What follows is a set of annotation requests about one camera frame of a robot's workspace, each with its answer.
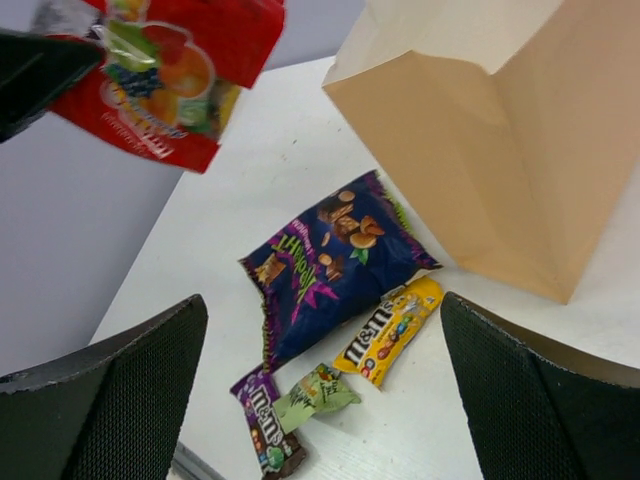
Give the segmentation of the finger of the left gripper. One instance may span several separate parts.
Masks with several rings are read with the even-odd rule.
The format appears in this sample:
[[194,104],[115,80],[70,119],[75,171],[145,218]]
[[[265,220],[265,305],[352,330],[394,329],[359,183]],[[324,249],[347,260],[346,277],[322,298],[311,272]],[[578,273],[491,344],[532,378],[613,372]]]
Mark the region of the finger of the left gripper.
[[1,140],[18,135],[96,68],[100,49],[72,38],[1,31]]

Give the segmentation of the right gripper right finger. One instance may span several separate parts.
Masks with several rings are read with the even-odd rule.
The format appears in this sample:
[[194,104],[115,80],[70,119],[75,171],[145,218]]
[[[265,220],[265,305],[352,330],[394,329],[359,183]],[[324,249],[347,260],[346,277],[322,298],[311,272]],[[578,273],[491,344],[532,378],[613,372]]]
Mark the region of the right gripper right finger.
[[440,315],[484,478],[638,478],[638,369],[455,292],[445,294]]

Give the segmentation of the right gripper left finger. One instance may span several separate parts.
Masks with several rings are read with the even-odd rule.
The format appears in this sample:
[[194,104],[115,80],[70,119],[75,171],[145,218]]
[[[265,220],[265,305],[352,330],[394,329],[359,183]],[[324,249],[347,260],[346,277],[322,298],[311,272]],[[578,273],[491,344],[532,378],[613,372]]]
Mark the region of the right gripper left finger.
[[208,323],[196,294],[1,379],[4,479],[164,479]]

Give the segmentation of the green snack packet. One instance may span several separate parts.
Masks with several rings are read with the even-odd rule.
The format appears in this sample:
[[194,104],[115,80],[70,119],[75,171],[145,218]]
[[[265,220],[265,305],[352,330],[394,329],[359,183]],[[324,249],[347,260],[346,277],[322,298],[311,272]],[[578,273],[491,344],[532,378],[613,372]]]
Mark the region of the green snack packet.
[[273,407],[284,433],[289,434],[314,415],[338,412],[360,403],[360,396],[340,374],[320,363],[278,398]]

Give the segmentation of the blue purple snack bag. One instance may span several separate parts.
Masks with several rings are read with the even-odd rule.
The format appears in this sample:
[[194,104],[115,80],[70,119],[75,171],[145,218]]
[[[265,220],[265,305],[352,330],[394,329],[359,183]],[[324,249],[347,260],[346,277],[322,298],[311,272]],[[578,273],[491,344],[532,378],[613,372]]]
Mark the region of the blue purple snack bag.
[[239,262],[262,299],[267,372],[418,272],[441,267],[415,238],[376,170],[300,213]]

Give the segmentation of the red fruit snack bag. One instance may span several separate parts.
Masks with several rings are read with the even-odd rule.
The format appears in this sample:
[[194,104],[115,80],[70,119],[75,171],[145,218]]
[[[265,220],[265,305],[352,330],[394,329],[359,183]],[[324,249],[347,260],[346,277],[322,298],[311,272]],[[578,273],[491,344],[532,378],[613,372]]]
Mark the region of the red fruit snack bag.
[[101,62],[53,111],[134,155],[203,173],[284,29],[282,1],[43,1],[31,29]]

